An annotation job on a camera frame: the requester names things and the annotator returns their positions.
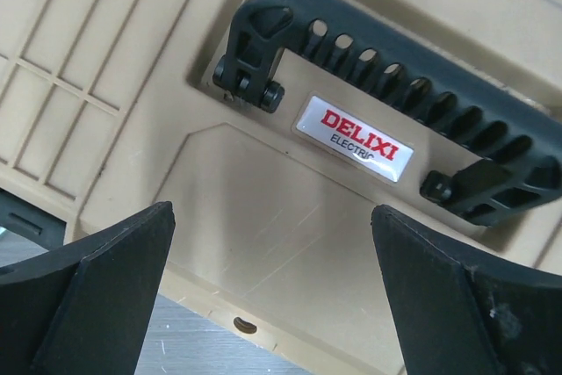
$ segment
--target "white label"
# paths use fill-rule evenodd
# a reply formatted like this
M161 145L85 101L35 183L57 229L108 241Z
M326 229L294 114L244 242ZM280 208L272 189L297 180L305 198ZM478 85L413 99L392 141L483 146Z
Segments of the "white label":
M398 182L414 153L318 97L311 98L297 129L393 182Z

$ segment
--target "table surface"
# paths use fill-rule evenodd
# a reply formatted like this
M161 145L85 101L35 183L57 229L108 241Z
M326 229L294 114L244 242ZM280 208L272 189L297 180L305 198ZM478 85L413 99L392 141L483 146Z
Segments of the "table surface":
M0 267L45 252L12 233L0 237ZM158 296L136 375L304 375L269 353L178 304Z

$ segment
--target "beige plastic case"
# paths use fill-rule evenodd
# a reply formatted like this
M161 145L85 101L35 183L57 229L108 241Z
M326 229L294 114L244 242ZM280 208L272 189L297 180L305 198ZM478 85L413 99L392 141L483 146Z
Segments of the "beige plastic case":
M210 74L241 1L0 0L0 187L67 221L66 242L171 200L162 293L315 373L403 371L376 204L562 273L562 201L490 230L431 205L428 169L475 157L296 56L275 114L227 101ZM348 1L558 116L561 0ZM397 184L295 132L313 93L414 150Z

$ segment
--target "carrying handle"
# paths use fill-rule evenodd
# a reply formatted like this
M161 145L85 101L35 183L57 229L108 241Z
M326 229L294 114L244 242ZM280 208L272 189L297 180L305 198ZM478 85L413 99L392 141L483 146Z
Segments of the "carrying handle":
M562 196L558 122L343 0L246 0L213 81L273 113L284 49L482 157L421 184L451 213L492 226Z

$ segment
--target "black handle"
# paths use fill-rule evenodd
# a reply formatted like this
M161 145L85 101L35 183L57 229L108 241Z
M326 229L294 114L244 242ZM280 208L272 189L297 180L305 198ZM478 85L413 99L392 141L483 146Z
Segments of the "black handle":
M562 196L558 122L343 0L246 0L213 80L274 112L283 49L482 157L420 189L465 220L492 226Z

